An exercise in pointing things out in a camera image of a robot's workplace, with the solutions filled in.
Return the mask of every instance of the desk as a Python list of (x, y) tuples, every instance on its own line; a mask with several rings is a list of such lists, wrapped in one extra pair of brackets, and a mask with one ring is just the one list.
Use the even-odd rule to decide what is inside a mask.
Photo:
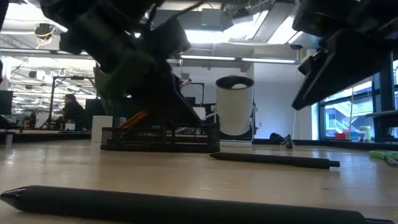
[[(340, 161), (340, 168), (217, 161), (208, 154), (100, 151), (87, 140), (0, 146), (0, 191), (53, 185), (145, 194), (213, 198), (357, 210), (398, 222), (398, 169), (364, 151), (254, 146), (258, 154), (291, 154)], [(222, 151), (251, 152), (222, 148)], [(0, 223), (112, 223), (18, 212), (0, 203)]]
[[(19, 132), (19, 129), (9, 131), (15, 133), (12, 140), (14, 143), (91, 139), (90, 133), (60, 133), (60, 131), (29, 129), (23, 129), (22, 133)], [(0, 144), (4, 144), (5, 137), (4, 129), (0, 129)]]

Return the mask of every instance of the ceiling light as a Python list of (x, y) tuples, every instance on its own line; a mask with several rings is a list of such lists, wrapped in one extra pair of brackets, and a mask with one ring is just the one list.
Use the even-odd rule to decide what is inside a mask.
[[(51, 96), (51, 93), (32, 93), (32, 92), (18, 92), (15, 91), (14, 95), (19, 95), (19, 96)], [(54, 93), (54, 97), (64, 97), (64, 93)], [(75, 97), (77, 98), (91, 98), (91, 97), (96, 97), (95, 95), (89, 95), (89, 94), (75, 94)]]
[(59, 82), (60, 84), (70, 85), (70, 83), (57, 79), (55, 82)]
[(181, 59), (197, 59), (197, 60), (227, 60), (233, 61), (234, 57), (215, 57), (215, 56), (200, 56), (200, 55), (181, 55)]
[(284, 44), (289, 41), (295, 34), (296, 30), (293, 30), (292, 25), (294, 16), (289, 16), (285, 21), (278, 27), (272, 37), (268, 40), (267, 44)]
[(25, 53), (25, 54), (51, 54), (49, 50), (36, 50), (36, 49), (0, 49), (0, 52)]
[(23, 83), (22, 81), (20, 81), (20, 80), (15, 80), (15, 79), (10, 79), (10, 81), (11, 81), (11, 82), (16, 82), (16, 83)]
[(242, 58), (243, 62), (260, 62), (260, 63), (288, 63), (296, 64), (296, 60), (286, 60), (286, 59), (272, 59), (272, 58)]
[(297, 38), (299, 38), (303, 34), (303, 31), (297, 32), (290, 40), (287, 42), (288, 44), (293, 43)]
[(14, 100), (22, 101), (22, 100), (25, 100), (25, 98), (22, 98), (22, 97), (17, 96), (17, 97), (14, 98)]
[(23, 107), (39, 107), (38, 105), (21, 105)]
[(85, 90), (85, 89), (81, 89), (81, 91), (85, 91), (86, 93), (90, 93), (92, 95), (96, 95), (96, 93), (93, 93), (92, 91), (88, 91), (88, 90)]
[(73, 90), (73, 91), (80, 91), (80, 88), (75, 87), (75, 86), (67, 86), (68, 89)]
[(255, 34), (257, 34), (257, 31), (260, 29), (260, 26), (266, 19), (268, 12), (269, 12), (268, 10), (265, 10), (260, 13), (260, 16), (257, 18), (256, 22), (254, 23), (250, 33), (248, 35), (246, 35), (246, 38), (245, 38), (246, 40), (250, 40), (250, 39), (254, 38)]
[(218, 44), (223, 38), (220, 31), (186, 30), (185, 34), (191, 44)]
[(23, 31), (0, 31), (0, 34), (4, 34), (4, 35), (31, 35), (34, 34), (34, 32), (30, 31), (30, 32), (23, 32)]

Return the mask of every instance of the fluorescent light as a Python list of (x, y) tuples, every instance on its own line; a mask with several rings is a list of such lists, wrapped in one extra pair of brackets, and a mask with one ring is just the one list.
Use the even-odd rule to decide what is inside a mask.
[(295, 60), (271, 59), (271, 58), (242, 58), (242, 62), (260, 62), (260, 63), (289, 63), (295, 64)]
[(0, 49), (0, 52), (25, 53), (25, 54), (51, 54), (49, 50), (36, 50), (36, 49)]
[(90, 93), (90, 94), (92, 94), (92, 95), (96, 95), (96, 93), (93, 93), (92, 91), (88, 91), (88, 90), (85, 90), (85, 89), (80, 89), (81, 91), (85, 91), (86, 93)]
[(4, 35), (30, 35), (30, 34), (35, 34), (34, 32), (23, 32), (23, 31), (0, 31), (0, 34)]
[[(188, 41), (192, 44), (218, 44), (224, 40), (221, 31), (186, 30), (185, 34), (187, 35)], [(141, 34), (135, 32), (134, 36), (139, 38)]]
[[(54, 93), (54, 97), (63, 97), (66, 93)], [(15, 91), (14, 95), (18, 96), (51, 96), (51, 93), (31, 93), (31, 92), (19, 92)], [(95, 98), (95, 95), (90, 94), (75, 94), (76, 98)]]
[[(221, 3), (215, 1), (208, 1), (209, 4), (202, 4), (198, 6), (195, 11), (202, 11), (203, 9), (221, 9)], [(159, 10), (174, 10), (181, 11), (184, 10), (192, 4), (195, 4), (195, 1), (165, 1), (161, 6), (157, 9)]]
[(22, 82), (22, 81), (20, 81), (20, 80), (15, 80), (15, 79), (10, 79), (10, 81), (12, 81), (12, 82), (16, 82), (16, 83), (24, 83), (24, 82)]
[[(69, 52), (62, 51), (62, 50), (58, 50), (58, 51), (56, 51), (56, 53), (57, 54), (63, 54), (63, 55), (73, 55), (73, 54), (71, 54)], [(88, 53), (87, 52), (81, 52), (80, 55), (88, 55)]]
[(73, 90), (73, 91), (80, 91), (80, 88), (75, 87), (75, 86), (67, 86), (68, 89)]
[(261, 24), (264, 22), (268, 15), (268, 10), (262, 11), (260, 16), (257, 18), (256, 22), (253, 25), (250, 33), (246, 36), (246, 40), (253, 39), (257, 31), (260, 29)]
[(14, 100), (22, 101), (22, 100), (25, 100), (25, 98), (22, 98), (22, 97), (17, 96), (17, 97), (14, 98)]
[(303, 34), (303, 31), (297, 32), (290, 40), (288, 41), (289, 44), (293, 43), (293, 41), (297, 40), (301, 35)]
[(292, 25), (294, 16), (289, 16), (285, 21), (278, 27), (272, 37), (268, 40), (267, 44), (284, 44), (289, 41), (293, 35), (296, 34), (296, 30), (293, 30)]
[(56, 82), (59, 82), (60, 84), (65, 84), (65, 85), (70, 85), (70, 83), (66, 82), (66, 81), (61, 81), (59, 79), (56, 80)]
[(181, 55), (181, 59), (227, 60), (227, 61), (235, 60), (234, 57), (215, 57), (215, 56), (200, 56), (200, 55)]
[(38, 105), (21, 105), (23, 107), (39, 107)]

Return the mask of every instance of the black pen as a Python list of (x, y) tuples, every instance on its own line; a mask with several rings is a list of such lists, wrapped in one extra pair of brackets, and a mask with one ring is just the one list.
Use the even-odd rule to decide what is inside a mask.
[(329, 169), (330, 167), (340, 167), (340, 162), (328, 159), (293, 157), (293, 156), (272, 156), (259, 154), (243, 154), (230, 152), (216, 152), (210, 154), (211, 157), (219, 160), (238, 161), (238, 162), (261, 162), (267, 164), (292, 165), (297, 167)]
[(134, 223), (394, 224), (354, 211), (63, 187), (22, 187), (4, 192), (1, 200), (25, 212)]

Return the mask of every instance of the white cylindrical container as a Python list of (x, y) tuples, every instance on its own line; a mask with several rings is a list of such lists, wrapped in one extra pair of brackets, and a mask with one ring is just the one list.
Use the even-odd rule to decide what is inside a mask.
[(231, 136), (239, 136), (249, 131), (254, 80), (230, 75), (218, 79), (216, 86), (216, 109), (220, 117), (220, 131)]
[(6, 132), (6, 149), (12, 149), (12, 139), (14, 137), (14, 132)]
[(93, 116), (93, 125), (91, 128), (91, 142), (101, 142), (102, 128), (112, 128), (112, 116)]

